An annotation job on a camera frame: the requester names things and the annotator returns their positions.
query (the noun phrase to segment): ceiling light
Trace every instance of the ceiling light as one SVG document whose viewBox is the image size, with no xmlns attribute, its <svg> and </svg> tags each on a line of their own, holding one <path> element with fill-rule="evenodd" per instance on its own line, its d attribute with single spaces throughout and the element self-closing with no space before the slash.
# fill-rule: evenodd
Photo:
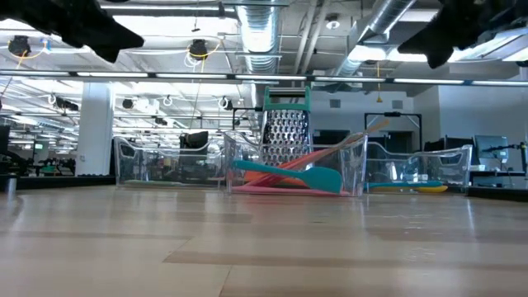
<svg viewBox="0 0 528 297">
<path fill-rule="evenodd" d="M 456 79 L 421 79 L 421 78 L 395 78 L 395 83 L 417 83 L 417 84 L 453 84 L 458 85 L 464 83 L 463 80 Z"/>
<path fill-rule="evenodd" d="M 33 144 L 32 140 L 9 140 L 10 144 Z"/>
<path fill-rule="evenodd" d="M 62 139 L 67 139 L 67 140 L 77 140 L 77 139 L 74 138 L 74 137 L 66 136 L 66 135 L 60 135 L 60 138 L 62 138 Z"/>
<path fill-rule="evenodd" d="M 7 105 L 7 104 L 2 104 L 2 110 L 6 110 L 6 111 L 22 111 L 20 108 L 18 107 L 14 107 L 14 106 L 10 106 L 10 105 Z"/>
<path fill-rule="evenodd" d="M 335 83 L 384 83 L 385 78 L 342 78 L 342 77 L 316 77 L 318 82 L 335 82 Z"/>
<path fill-rule="evenodd" d="M 264 79 L 264 80 L 287 80 L 287 81 L 305 81 L 305 76 L 295 76 L 295 75 L 256 75 L 256 74 L 239 74 L 235 75 L 236 79 L 246 80 L 246 79 Z"/>
<path fill-rule="evenodd" d="M 184 78 L 184 79 L 226 79 L 225 74 L 202 74 L 202 73 L 157 73 L 158 78 Z"/>
<path fill-rule="evenodd" d="M 0 70 L 1 75 L 9 76 L 69 76 L 64 71 L 30 71 L 30 70 Z"/>
<path fill-rule="evenodd" d="M 506 57 L 502 61 L 506 62 L 524 62 L 528 60 L 528 47 L 525 49 L 522 49 L 511 56 Z"/>
<path fill-rule="evenodd" d="M 125 9 L 125 10 L 168 10 L 168 11 L 178 11 L 178 10 L 192 10 L 192 11 L 212 11 L 218 8 L 211 7 L 199 7 L 199 6 L 163 6 L 163 5 L 101 5 L 102 9 Z M 225 7 L 226 12 L 234 12 L 234 8 Z"/>
<path fill-rule="evenodd" d="M 327 15 L 325 21 L 327 22 L 327 28 L 329 30 L 336 30 L 341 25 L 338 21 L 339 15 L 336 13 L 331 13 Z"/>
<path fill-rule="evenodd" d="M 109 72 L 109 73 L 77 73 L 80 77 L 94 77 L 94 78 L 147 78 L 148 73 L 118 73 L 118 72 Z"/>
<path fill-rule="evenodd" d="M 27 125 L 38 125 L 39 123 L 36 120 L 31 118 L 20 116 L 20 115 L 11 115 L 11 118 L 18 123 L 27 124 Z"/>
<path fill-rule="evenodd" d="M 473 81 L 474 86 L 490 87 L 528 87 L 528 82 L 522 81 Z"/>
<path fill-rule="evenodd" d="M 349 54 L 350 61 L 382 61 L 387 59 L 387 54 L 384 49 L 369 47 L 364 45 L 357 45 Z"/>
<path fill-rule="evenodd" d="M 424 54 L 400 54 L 398 49 L 393 49 L 387 55 L 387 60 L 397 62 L 427 62 Z"/>
</svg>

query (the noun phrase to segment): spatula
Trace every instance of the spatula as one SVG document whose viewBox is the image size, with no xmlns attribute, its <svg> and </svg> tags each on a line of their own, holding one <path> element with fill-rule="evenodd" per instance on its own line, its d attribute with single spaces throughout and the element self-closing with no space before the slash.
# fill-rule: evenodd
<svg viewBox="0 0 528 297">
<path fill-rule="evenodd" d="M 233 166 L 243 170 L 269 172 L 283 177 L 298 178 L 303 181 L 306 186 L 309 186 L 314 190 L 327 191 L 336 194 L 341 192 L 341 174 L 330 168 L 311 167 L 307 171 L 296 172 L 249 161 L 233 161 Z"/>
</svg>

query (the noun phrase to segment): table surface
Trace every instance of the table surface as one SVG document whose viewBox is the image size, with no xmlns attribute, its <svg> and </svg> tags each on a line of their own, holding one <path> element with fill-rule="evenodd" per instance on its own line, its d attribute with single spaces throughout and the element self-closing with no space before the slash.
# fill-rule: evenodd
<svg viewBox="0 0 528 297">
<path fill-rule="evenodd" d="M 0 198 L 0 295 L 527 296 L 528 205 L 114 186 Z"/>
</svg>

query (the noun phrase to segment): clear plastic container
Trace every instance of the clear plastic container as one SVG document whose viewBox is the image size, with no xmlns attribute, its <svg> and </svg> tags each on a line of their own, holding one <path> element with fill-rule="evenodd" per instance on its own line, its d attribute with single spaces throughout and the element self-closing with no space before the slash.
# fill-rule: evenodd
<svg viewBox="0 0 528 297">
<path fill-rule="evenodd" d="M 348 144 L 338 149 L 316 162 L 303 165 L 301 168 L 291 169 L 303 171 L 310 167 L 327 167 L 338 171 L 342 176 L 342 193 L 341 196 L 360 196 L 364 188 L 365 180 L 365 162 L 366 162 L 366 144 L 368 137 L 366 135 L 357 135 L 359 138 L 356 142 Z M 303 182 L 295 179 L 284 179 L 276 184 L 269 186 L 253 186 L 252 182 L 258 178 L 252 178 L 261 173 L 246 172 L 232 166 L 235 160 L 245 160 L 264 164 L 269 162 L 270 149 L 279 149 L 281 155 L 284 152 L 304 152 L 312 153 L 323 149 L 330 149 L 332 146 L 320 145 L 292 145 L 277 148 L 276 145 L 268 147 L 265 144 L 255 144 L 244 135 L 235 131 L 224 133 L 225 144 L 225 167 L 227 190 L 229 193 L 252 193 L 252 194 L 272 194 L 272 195 L 331 195 L 330 193 L 310 190 Z"/>
<path fill-rule="evenodd" d="M 117 184 L 218 187 L 225 180 L 223 146 L 223 140 L 214 139 L 197 149 L 141 148 L 115 137 Z"/>
<path fill-rule="evenodd" d="M 368 193 L 464 194 L 469 186 L 471 145 L 436 152 L 390 153 L 368 143 Z"/>
</svg>

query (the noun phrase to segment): metal grater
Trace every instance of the metal grater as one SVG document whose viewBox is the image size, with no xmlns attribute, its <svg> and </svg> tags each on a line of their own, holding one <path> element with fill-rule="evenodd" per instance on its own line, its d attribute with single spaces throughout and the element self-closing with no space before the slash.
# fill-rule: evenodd
<svg viewBox="0 0 528 297">
<path fill-rule="evenodd" d="M 303 98 L 304 103 L 280 103 L 285 98 L 288 101 Z M 267 87 L 263 110 L 260 152 L 263 163 L 276 167 L 310 153 L 309 87 Z"/>
</svg>

